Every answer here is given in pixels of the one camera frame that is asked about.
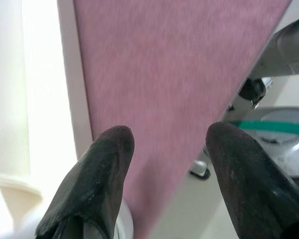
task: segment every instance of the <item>green stripe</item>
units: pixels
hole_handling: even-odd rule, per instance
[[[299,123],[280,121],[232,121],[233,125],[241,129],[263,130],[299,134]]]

